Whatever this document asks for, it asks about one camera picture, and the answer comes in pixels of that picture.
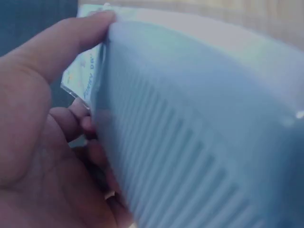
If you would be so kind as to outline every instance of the palm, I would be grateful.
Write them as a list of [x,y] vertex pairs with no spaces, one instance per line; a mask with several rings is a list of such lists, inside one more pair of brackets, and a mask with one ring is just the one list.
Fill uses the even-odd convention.
[[33,219],[47,217],[36,227],[115,226],[103,195],[50,116],[28,172],[12,187],[18,192],[12,198],[24,202]]

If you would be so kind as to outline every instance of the skin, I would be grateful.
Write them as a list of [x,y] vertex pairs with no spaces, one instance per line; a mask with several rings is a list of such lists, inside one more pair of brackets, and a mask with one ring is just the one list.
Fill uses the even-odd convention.
[[[132,218],[96,140],[89,112],[76,99],[52,108],[49,84],[75,57],[100,43],[112,12],[66,19],[0,58],[0,227],[127,228]],[[106,199],[83,159],[104,169],[115,196]]]

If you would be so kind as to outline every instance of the ribbed surface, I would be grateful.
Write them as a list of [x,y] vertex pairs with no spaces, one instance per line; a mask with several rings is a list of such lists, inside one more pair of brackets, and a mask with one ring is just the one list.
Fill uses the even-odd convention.
[[[217,162],[223,142],[211,127],[176,99],[173,87],[143,77],[149,74],[147,67],[126,67],[131,63],[119,59],[121,49],[114,46],[110,51],[116,61],[125,62],[125,68],[110,61],[108,94],[103,96],[111,100],[107,108],[113,120],[102,132],[139,227],[263,227]],[[114,147],[110,131],[115,132]]]

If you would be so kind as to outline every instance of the finger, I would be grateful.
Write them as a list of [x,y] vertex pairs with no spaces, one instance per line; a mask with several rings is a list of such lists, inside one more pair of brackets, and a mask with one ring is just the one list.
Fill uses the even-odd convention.
[[131,213],[119,202],[116,194],[109,197],[106,202],[114,214],[118,228],[128,228],[132,225],[133,218]]
[[80,122],[80,125],[85,132],[95,133],[95,127],[92,123],[92,117],[91,116],[85,116],[84,118],[82,118],[81,122]]
[[57,167],[57,171],[64,197],[84,225],[117,227],[104,195],[79,160],[76,158],[65,160]]
[[93,126],[91,116],[86,116],[86,117],[82,118],[80,121],[80,125],[83,129],[85,138],[87,140],[93,140],[93,139],[97,138],[96,130],[95,130],[95,127]]
[[108,166],[105,150],[97,140],[90,140],[87,144],[89,161],[100,168]]
[[60,126],[66,137],[66,141],[70,142],[82,134],[83,131],[79,123],[83,118],[90,115],[90,112],[84,106],[81,99],[76,98],[68,108],[52,108],[49,114]]
[[11,55],[18,56],[22,65],[51,83],[79,53],[101,43],[113,21],[114,13],[111,11],[86,18],[65,19],[38,34]]
[[120,194],[120,187],[108,163],[103,147],[97,140],[90,140],[87,144],[87,148],[89,161],[104,171],[106,182],[109,188]]
[[118,194],[121,194],[121,190],[120,187],[116,181],[116,178],[113,174],[112,169],[110,168],[110,166],[108,166],[105,170],[105,178],[106,178],[106,182],[109,185],[109,188],[112,189],[114,192],[117,192]]

